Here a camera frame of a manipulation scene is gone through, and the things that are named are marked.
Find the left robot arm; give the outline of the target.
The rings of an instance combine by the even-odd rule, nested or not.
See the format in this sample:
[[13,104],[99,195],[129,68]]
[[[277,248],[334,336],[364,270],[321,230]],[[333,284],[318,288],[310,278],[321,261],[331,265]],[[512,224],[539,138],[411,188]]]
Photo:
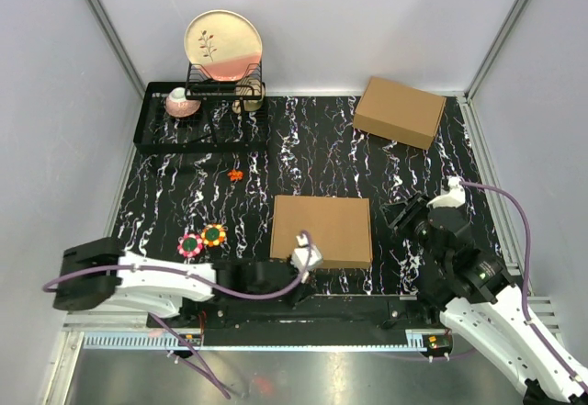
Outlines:
[[222,297],[268,301],[303,289],[322,254],[306,231],[297,243],[286,261],[185,264],[125,252],[117,239],[106,237],[65,250],[60,275],[42,290],[54,295],[57,310],[117,305],[186,328],[198,318],[197,303]]

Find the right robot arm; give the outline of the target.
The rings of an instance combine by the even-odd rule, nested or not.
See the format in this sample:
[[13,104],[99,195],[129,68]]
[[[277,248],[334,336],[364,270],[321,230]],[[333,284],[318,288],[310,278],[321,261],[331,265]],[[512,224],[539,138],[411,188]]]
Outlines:
[[463,337],[522,395],[525,404],[584,404],[587,369],[525,304],[504,260],[478,247],[465,200],[414,195],[383,204],[390,229],[418,243],[433,267],[420,288],[418,320]]

